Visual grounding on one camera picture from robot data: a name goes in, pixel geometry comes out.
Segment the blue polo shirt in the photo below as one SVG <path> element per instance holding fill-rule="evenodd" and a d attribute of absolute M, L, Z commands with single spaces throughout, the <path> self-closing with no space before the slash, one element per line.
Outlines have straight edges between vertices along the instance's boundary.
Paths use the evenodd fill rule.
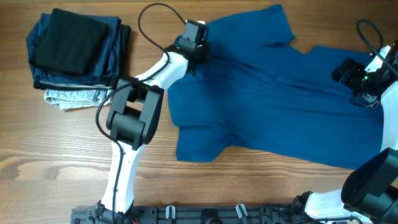
<path fill-rule="evenodd" d="M 349 102 L 331 74 L 366 53 L 316 46 L 303 54 L 281 5 L 209 22 L 208 64 L 168 90 L 180 161 L 210 162 L 241 146 L 357 169 L 382 144 L 382 109 Z"/>

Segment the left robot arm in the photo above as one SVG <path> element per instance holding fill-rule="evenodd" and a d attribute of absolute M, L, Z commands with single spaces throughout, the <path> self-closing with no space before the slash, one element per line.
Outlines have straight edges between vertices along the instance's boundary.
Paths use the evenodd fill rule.
<path fill-rule="evenodd" d="M 88 219 L 93 223 L 134 223 L 132 206 L 140 156 L 152 141 L 159 123 L 165 91 L 210 51 L 208 27 L 203 21 L 185 21 L 182 36 L 164 49 L 162 58 L 148 71 L 121 78 L 108 96 L 111 101 L 105 136 L 113 157 L 107 188 Z"/>

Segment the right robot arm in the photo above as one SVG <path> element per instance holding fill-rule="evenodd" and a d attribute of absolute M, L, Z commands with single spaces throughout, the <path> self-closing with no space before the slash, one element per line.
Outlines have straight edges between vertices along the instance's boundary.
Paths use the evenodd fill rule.
<path fill-rule="evenodd" d="M 358 106 L 382 106 L 380 152 L 353 171 L 339 190 L 306 192 L 290 206 L 290 223 L 397 223 L 397 44 L 373 49 L 363 65 L 345 60 L 331 75 L 347 86 Z"/>

